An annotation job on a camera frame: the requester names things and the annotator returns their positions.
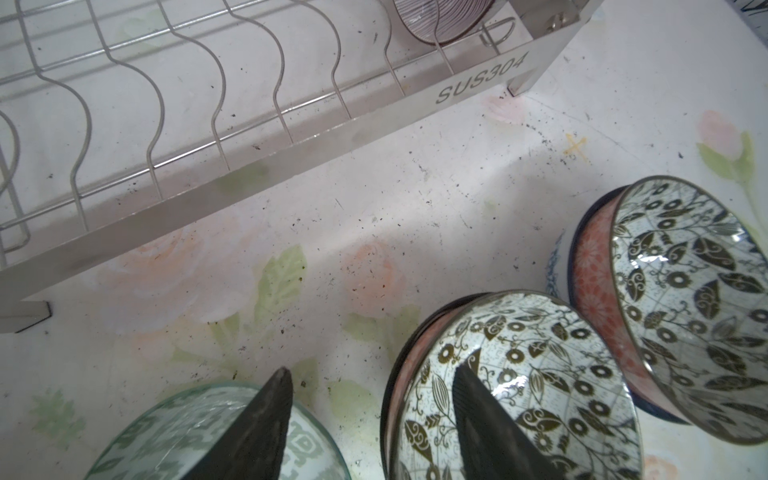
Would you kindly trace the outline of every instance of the rack foot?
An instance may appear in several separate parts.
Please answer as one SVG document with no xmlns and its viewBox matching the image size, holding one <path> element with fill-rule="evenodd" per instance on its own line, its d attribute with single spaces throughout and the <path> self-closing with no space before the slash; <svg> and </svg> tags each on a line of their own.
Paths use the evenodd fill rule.
<svg viewBox="0 0 768 480">
<path fill-rule="evenodd" d="M 17 302 L 0 306 L 0 333 L 19 333 L 51 317 L 48 302 Z"/>
</svg>

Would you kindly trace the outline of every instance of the metal frame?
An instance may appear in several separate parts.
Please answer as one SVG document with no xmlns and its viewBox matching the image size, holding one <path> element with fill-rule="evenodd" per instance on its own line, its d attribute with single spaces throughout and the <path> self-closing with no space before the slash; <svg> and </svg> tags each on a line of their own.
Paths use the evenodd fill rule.
<svg viewBox="0 0 768 480">
<path fill-rule="evenodd" d="M 94 26 L 98 30 L 98 19 L 96 18 L 93 8 L 91 6 L 91 0 L 64 0 L 56 4 L 48 5 L 45 7 L 36 8 L 30 11 L 22 11 L 20 8 L 20 1 L 15 0 L 17 6 L 17 14 L 9 15 L 0 18 L 0 25 L 5 22 L 17 21 L 22 27 L 22 32 L 25 33 L 25 18 L 30 15 L 35 15 L 40 12 L 45 12 L 53 8 L 60 8 L 66 5 L 70 5 L 76 2 L 86 2 L 91 13 L 91 18 L 94 22 Z M 336 64 L 331 71 L 331 80 L 333 83 L 333 91 L 327 94 L 320 95 L 316 98 L 309 98 L 306 101 L 302 101 L 299 104 L 295 104 L 289 108 L 281 109 L 277 104 L 277 90 L 280 88 L 280 82 L 283 79 L 282 72 L 280 79 L 273 92 L 273 103 L 275 107 L 274 113 L 267 115 L 264 118 L 257 118 L 254 122 L 248 124 L 246 127 L 231 131 L 227 135 L 220 136 L 216 130 L 216 117 L 221 109 L 223 97 L 226 92 L 226 79 L 220 62 L 216 59 L 216 55 L 194 38 L 186 37 L 177 30 L 184 26 L 193 25 L 194 23 L 203 22 L 206 19 L 221 16 L 232 15 L 235 18 L 242 19 L 245 22 L 255 24 L 255 26 L 265 29 L 272 36 L 280 49 L 281 58 L 284 58 L 283 51 L 280 47 L 280 41 L 278 38 L 269 31 L 264 25 L 253 20 L 252 18 L 242 17 L 235 15 L 234 12 L 245 8 L 249 5 L 255 5 L 256 3 L 265 2 L 267 0 L 250 0 L 239 5 L 229 6 L 226 0 L 223 0 L 225 6 L 224 9 L 217 12 L 212 12 L 208 15 L 195 18 L 193 20 L 182 22 L 178 25 L 171 25 L 167 15 L 163 10 L 162 0 L 156 0 L 163 12 L 164 19 L 167 23 L 167 28 L 162 31 L 156 31 L 148 35 L 143 35 L 139 38 L 133 38 L 128 41 L 123 41 L 116 45 L 107 45 L 104 41 L 103 35 L 99 34 L 99 40 L 102 44 L 101 50 L 95 50 L 86 52 L 82 55 L 77 55 L 72 58 L 66 58 L 60 61 L 53 62 L 47 65 L 38 65 L 35 61 L 35 53 L 31 48 L 28 35 L 24 34 L 24 40 L 27 44 L 28 53 L 32 60 L 33 69 L 24 71 L 19 74 L 14 74 L 5 78 L 0 78 L 0 84 L 9 83 L 21 78 L 26 78 L 32 75 L 37 75 L 40 79 L 54 83 L 58 86 L 66 88 L 76 97 L 81 99 L 79 94 L 68 87 L 66 84 L 47 78 L 44 73 L 63 65 L 69 65 L 73 62 L 80 61 L 86 58 L 94 57 L 95 55 L 105 54 L 113 63 L 130 68 L 134 72 L 143 76 L 149 81 L 157 92 L 157 98 L 161 106 L 161 121 L 158 125 L 157 132 L 152 142 L 147 147 L 146 161 L 147 166 L 143 169 L 124 174 L 121 177 L 109 180 L 103 184 L 90 186 L 86 188 L 79 187 L 75 181 L 77 169 L 82 162 L 82 158 L 85 155 L 85 151 L 88 149 L 88 140 L 90 135 L 90 129 L 86 134 L 86 141 L 84 142 L 83 151 L 81 156 L 75 161 L 71 173 L 71 187 L 72 195 L 68 198 L 62 199 L 53 204 L 49 204 L 43 207 L 39 207 L 31 212 L 23 213 L 21 208 L 16 209 L 16 218 L 11 221 L 7 221 L 0 224 L 0 232 L 10 227 L 20 226 L 22 229 L 26 228 L 26 222 L 32 218 L 44 215 L 58 208 L 75 203 L 78 206 L 78 214 L 81 217 L 83 226 L 83 233 L 72 240 L 69 240 L 57 247 L 53 247 L 42 253 L 38 253 L 27 260 L 22 260 L 18 263 L 8 265 L 5 262 L 4 252 L 8 252 L 11 249 L 18 249 L 23 245 L 15 245 L 11 248 L 2 249 L 2 239 L 0 239 L 0 333 L 18 331 L 21 328 L 29 326 L 40 319 L 38 317 L 27 318 L 26 322 L 15 320 L 13 322 L 6 320 L 14 311 L 18 310 L 20 300 L 38 292 L 48 286 L 52 286 L 62 280 L 74 276 L 80 272 L 83 272 L 93 266 L 103 263 L 106 260 L 114 258 L 122 253 L 125 253 L 135 247 L 139 247 L 149 241 L 152 241 L 166 233 L 170 233 L 173 230 L 184 227 L 195 220 L 199 220 L 209 214 L 212 214 L 222 208 L 225 208 L 231 204 L 236 203 L 242 199 L 257 194 L 269 187 L 272 187 L 280 182 L 283 182 L 294 175 L 301 174 L 311 168 L 321 165 L 333 158 L 336 158 L 342 154 L 350 152 L 358 147 L 362 147 L 365 144 L 370 143 L 378 138 L 381 138 L 393 131 L 396 131 L 402 127 L 405 127 L 421 118 L 424 118 L 432 113 L 447 108 L 450 105 L 458 103 L 471 95 L 477 94 L 480 91 L 484 91 L 490 88 L 492 85 L 506 82 L 510 92 L 514 95 L 527 91 L 544 73 L 546 68 L 553 62 L 553 60 L 560 54 L 565 45 L 574 37 L 579 28 L 591 17 L 592 13 L 601 3 L 601 0 L 590 0 L 579 12 L 574 4 L 570 0 L 549 0 L 543 4 L 540 2 L 533 2 L 533 6 L 524 5 L 524 3 L 530 3 L 531 0 L 510 0 L 515 12 L 520 17 L 520 22 L 526 26 L 531 35 L 534 37 L 533 41 L 530 41 L 524 45 L 520 45 L 509 51 L 499 51 L 497 44 L 501 41 L 494 41 L 492 32 L 499 30 L 502 35 L 504 34 L 504 27 L 509 29 L 508 24 L 510 21 L 505 19 L 502 22 L 496 22 L 493 25 L 483 25 L 475 33 L 455 41 L 447 45 L 437 45 L 432 52 L 422 55 L 418 58 L 410 59 L 408 62 L 402 65 L 392 65 L 387 56 L 387 48 L 389 47 L 389 38 L 387 38 L 386 45 L 384 47 L 384 59 L 386 60 L 387 68 L 376 72 L 375 75 L 366 78 L 363 81 L 357 81 L 352 84 L 338 85 L 334 77 L 336 67 L 341 57 L 341 42 L 339 40 L 339 34 L 336 31 L 336 27 L 330 21 L 330 19 L 323 14 L 317 7 L 311 5 L 305 0 L 291 0 L 298 6 L 311 8 L 315 13 L 322 15 L 333 29 L 336 36 L 338 45 L 338 55 L 336 56 Z M 392 35 L 391 19 L 389 20 L 389 37 Z M 119 48 L 133 45 L 138 41 L 147 40 L 149 38 L 156 37 L 158 35 L 164 35 L 171 33 L 172 35 L 180 38 L 182 41 L 190 41 L 198 47 L 207 51 L 217 63 L 217 66 L 222 75 L 222 92 L 221 101 L 213 113 L 211 118 L 211 130 L 214 136 L 212 141 L 202 144 L 188 152 L 177 154 L 173 157 L 163 159 L 162 161 L 153 161 L 152 148 L 154 143 L 162 131 L 164 116 L 163 110 L 163 98 L 162 94 L 157 88 L 157 85 L 152 79 L 138 68 L 130 65 L 126 62 L 122 62 L 114 59 L 111 56 L 111 52 Z M 454 48 L 456 45 L 460 45 L 466 41 L 467 38 L 476 37 L 480 35 L 482 43 L 493 50 L 492 58 L 480 62 L 477 65 L 465 68 L 461 71 L 454 72 L 454 66 L 449 60 L 447 51 Z M 434 84 L 427 88 L 423 88 L 413 94 L 407 94 L 403 88 L 401 82 L 398 79 L 396 71 L 406 65 L 410 65 L 427 55 L 439 54 L 445 63 L 447 69 L 451 72 L 451 75 L 447 78 L 443 78 L 436 81 Z M 343 94 L 349 89 L 354 88 L 362 84 L 364 81 L 369 81 L 381 77 L 382 75 L 391 75 L 394 78 L 395 83 L 399 87 L 402 97 L 384 107 L 377 110 L 370 111 L 369 113 L 362 114 L 356 118 L 352 118 L 349 114 L 349 109 L 344 102 Z M 459 91 L 462 83 L 466 82 L 467 85 Z M 318 101 L 325 100 L 331 97 L 338 97 L 340 104 L 346 111 L 347 121 L 331 127 L 325 131 L 318 132 L 302 141 L 295 141 L 291 137 L 289 128 L 286 126 L 286 122 L 283 119 L 285 114 L 295 111 L 299 108 L 305 107 L 310 104 L 314 104 Z M 84 101 L 81 101 L 86 117 L 88 116 L 88 106 Z M 9 118 L 0 115 L 12 126 L 12 122 Z M 264 157 L 258 161 L 254 161 L 236 170 L 230 170 L 227 163 L 228 173 L 198 187 L 191 188 L 184 191 L 181 194 L 163 198 L 163 194 L 160 189 L 160 185 L 154 176 L 154 170 L 161 168 L 165 165 L 171 164 L 180 160 L 188 155 L 191 155 L 204 148 L 216 146 L 222 157 L 222 160 L 226 163 L 227 159 L 223 154 L 221 144 L 229 138 L 235 137 L 238 134 L 248 131 L 251 128 L 255 128 L 268 121 L 274 119 L 280 119 L 287 137 L 290 139 L 289 146 L 282 150 L 276 151 L 267 157 Z M 0 184 L 0 194 L 4 190 L 8 191 L 11 199 L 15 197 L 15 191 L 13 190 L 13 172 L 16 164 L 18 163 L 18 140 L 14 145 L 15 152 L 11 166 L 5 162 L 5 157 L 2 156 L 0 151 L 0 173 L 3 175 L 3 183 Z M 154 186 L 157 189 L 157 195 L 159 200 L 156 204 L 143 210 L 137 211 L 124 218 L 116 219 L 114 222 L 92 230 L 88 227 L 87 217 L 81 206 L 81 200 L 85 197 L 89 197 L 103 190 L 106 190 L 114 185 L 136 178 L 138 176 L 149 173 L 152 176 Z"/>
</svg>

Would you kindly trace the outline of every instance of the stainless steel dish rack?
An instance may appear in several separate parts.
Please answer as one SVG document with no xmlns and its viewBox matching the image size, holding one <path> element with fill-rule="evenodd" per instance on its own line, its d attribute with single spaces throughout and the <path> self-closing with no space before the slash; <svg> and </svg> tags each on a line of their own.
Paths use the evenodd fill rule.
<svg viewBox="0 0 768 480">
<path fill-rule="evenodd" d="M 437 46 L 391 0 L 6 2 L 0 332 L 49 316 L 22 301 L 47 286 L 494 84 L 526 91 L 601 3 L 498 1 Z"/>
</svg>

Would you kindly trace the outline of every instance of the dish rack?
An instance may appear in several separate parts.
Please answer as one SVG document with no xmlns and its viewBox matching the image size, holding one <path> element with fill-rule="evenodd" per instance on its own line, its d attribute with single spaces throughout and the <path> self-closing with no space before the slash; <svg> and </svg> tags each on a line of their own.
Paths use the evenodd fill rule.
<svg viewBox="0 0 768 480">
<path fill-rule="evenodd" d="M 50 316 L 22 301 L 48 286 L 494 84 L 528 90 L 601 3 L 497 1 L 444 45 L 392 0 L 6 2 L 0 332 Z"/>
</svg>

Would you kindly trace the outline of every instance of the floral patterned bowl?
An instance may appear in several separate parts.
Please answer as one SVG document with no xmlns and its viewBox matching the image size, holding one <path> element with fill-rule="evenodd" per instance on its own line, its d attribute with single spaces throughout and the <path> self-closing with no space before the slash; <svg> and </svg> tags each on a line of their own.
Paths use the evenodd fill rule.
<svg viewBox="0 0 768 480">
<path fill-rule="evenodd" d="M 768 263 L 722 204 L 640 180 L 590 219 L 573 274 L 635 392 L 727 442 L 768 439 Z"/>
<path fill-rule="evenodd" d="M 96 460 L 86 480 L 183 478 L 259 392 L 226 382 L 165 399 L 131 423 Z M 346 463 L 325 428 L 293 404 L 280 480 L 349 480 Z"/>
<path fill-rule="evenodd" d="M 640 433 L 620 370 L 600 336 L 558 299 L 527 291 L 444 310 L 406 346 L 382 411 L 388 478 L 463 478 L 449 394 L 472 369 L 565 478 L 641 478 Z"/>
</svg>

